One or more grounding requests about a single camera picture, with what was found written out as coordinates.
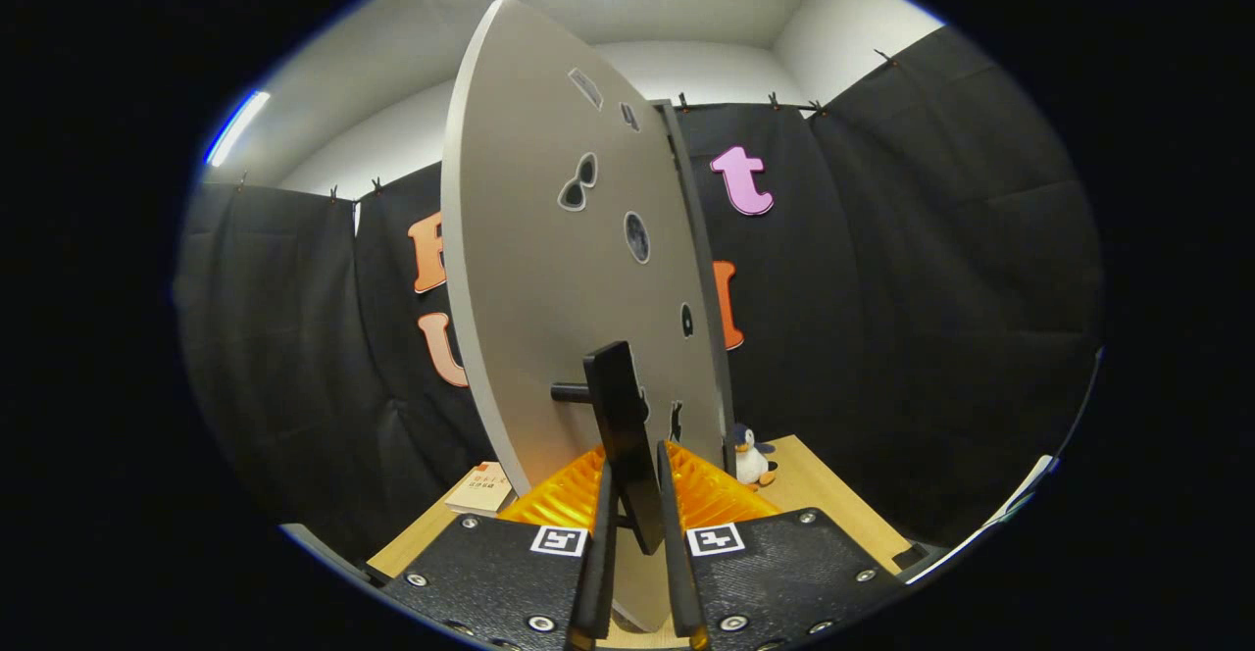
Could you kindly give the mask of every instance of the fluorescent light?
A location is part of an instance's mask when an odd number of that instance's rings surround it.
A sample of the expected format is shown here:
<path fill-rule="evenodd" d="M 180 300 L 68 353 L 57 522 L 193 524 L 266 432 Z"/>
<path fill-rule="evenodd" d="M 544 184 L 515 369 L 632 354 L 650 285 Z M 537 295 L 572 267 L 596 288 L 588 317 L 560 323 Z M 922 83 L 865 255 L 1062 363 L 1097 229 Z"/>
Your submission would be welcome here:
<path fill-rule="evenodd" d="M 255 92 L 250 94 L 248 100 L 242 104 L 228 120 L 227 125 L 218 133 L 217 140 L 213 143 L 212 149 L 210 149 L 208 161 L 215 168 L 222 164 L 222 161 L 227 159 L 231 148 L 235 142 L 240 139 L 240 134 L 243 133 L 243 128 L 251 123 L 252 118 L 257 115 L 261 110 L 261 105 L 265 105 L 266 100 L 270 100 L 269 92 Z"/>

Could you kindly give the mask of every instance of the black rod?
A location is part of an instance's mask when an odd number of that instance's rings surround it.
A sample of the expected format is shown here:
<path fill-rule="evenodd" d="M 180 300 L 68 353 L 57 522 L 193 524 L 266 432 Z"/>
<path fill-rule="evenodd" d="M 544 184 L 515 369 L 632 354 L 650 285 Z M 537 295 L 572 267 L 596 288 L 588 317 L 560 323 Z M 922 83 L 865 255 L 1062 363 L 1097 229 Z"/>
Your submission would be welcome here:
<path fill-rule="evenodd" d="M 555 401 L 569 401 L 569 404 L 592 404 L 587 384 L 551 384 L 550 396 Z"/>

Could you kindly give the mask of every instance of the black curtain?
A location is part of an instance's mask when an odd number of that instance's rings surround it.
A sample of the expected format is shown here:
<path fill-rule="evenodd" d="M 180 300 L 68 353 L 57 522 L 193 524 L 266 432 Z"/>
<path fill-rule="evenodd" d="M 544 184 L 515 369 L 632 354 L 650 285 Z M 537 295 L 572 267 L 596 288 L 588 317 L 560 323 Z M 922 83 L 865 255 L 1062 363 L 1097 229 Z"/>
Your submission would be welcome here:
<path fill-rule="evenodd" d="M 955 544 L 1072 424 L 1102 266 L 1067 152 L 1004 69 L 953 29 L 895 60 L 808 119 L 865 337 L 830 465 L 905 533 Z"/>
<path fill-rule="evenodd" d="M 202 183 L 174 281 L 188 376 L 243 484 L 359 563 L 410 523 L 380 487 L 385 408 L 346 201 Z"/>
<path fill-rule="evenodd" d="M 418 263 L 409 236 L 414 223 L 441 209 L 441 164 L 370 192 L 358 209 L 361 320 L 389 404 L 379 434 L 385 455 L 382 477 L 389 500 L 417 511 L 417 517 L 476 464 L 496 459 L 471 390 L 437 374 L 418 326 L 429 312 L 452 320 L 447 285 L 415 292 Z M 461 365 L 452 322 L 448 341 Z"/>
<path fill-rule="evenodd" d="M 758 440 L 796 433 L 840 462 L 858 389 L 862 321 L 853 250 L 828 166 L 797 110 L 703 105 L 676 114 L 715 261 L 733 262 L 728 352 L 733 413 Z M 766 213 L 734 208 L 712 161 L 732 147 L 761 159 Z"/>
<path fill-rule="evenodd" d="M 733 262 L 734 413 L 797 433 L 904 534 L 953 546 L 1053 454 L 1098 347 L 1098 243 L 1062 143 L 1009 75 L 939 29 L 802 119 L 679 114 L 715 261 Z M 762 163 L 767 213 L 710 168 Z M 494 459 L 433 365 L 410 228 L 439 164 L 350 203 L 202 186 L 178 283 L 202 409 L 281 521 L 360 562 Z M 448 326 L 452 356 L 456 325 Z"/>

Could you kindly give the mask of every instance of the stuffed penguin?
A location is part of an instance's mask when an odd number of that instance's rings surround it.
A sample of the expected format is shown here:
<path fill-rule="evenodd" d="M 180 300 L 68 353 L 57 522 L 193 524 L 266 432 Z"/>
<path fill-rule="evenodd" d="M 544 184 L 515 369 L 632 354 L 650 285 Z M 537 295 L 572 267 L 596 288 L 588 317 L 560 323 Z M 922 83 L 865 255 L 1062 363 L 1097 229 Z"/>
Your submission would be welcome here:
<path fill-rule="evenodd" d="M 774 453 L 774 445 L 754 443 L 754 431 L 735 424 L 732 429 L 733 445 L 737 449 L 737 482 L 758 492 L 776 480 L 776 463 L 768 463 L 764 453 Z"/>

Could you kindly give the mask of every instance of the wooden tabletop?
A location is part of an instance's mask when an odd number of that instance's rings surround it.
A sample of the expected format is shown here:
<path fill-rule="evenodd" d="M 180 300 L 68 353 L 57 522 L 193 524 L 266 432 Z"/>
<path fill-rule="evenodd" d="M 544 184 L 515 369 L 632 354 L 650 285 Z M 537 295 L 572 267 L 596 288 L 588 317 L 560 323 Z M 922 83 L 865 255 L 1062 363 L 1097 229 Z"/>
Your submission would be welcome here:
<path fill-rule="evenodd" d="M 769 459 L 779 463 L 779 468 L 776 470 L 776 482 L 759 490 L 763 499 L 776 504 L 781 512 L 807 507 L 822 511 L 886 571 L 894 574 L 901 572 L 894 563 L 894 556 L 910 548 L 910 542 L 880 518 L 873 508 L 841 482 L 841 478 L 797 437 L 788 435 L 772 440 L 771 444 L 776 447 L 776 452 Z M 458 485 L 453 485 L 444 497 L 453 493 Z M 389 577 L 400 574 L 457 516 L 444 505 L 442 498 L 400 532 L 392 543 L 366 561 L 368 564 Z M 611 623 L 610 636 L 597 645 L 605 648 L 678 648 L 688 646 L 688 640 L 675 636 L 670 621 L 665 622 L 663 628 L 645 633 L 628 632 L 617 623 Z"/>

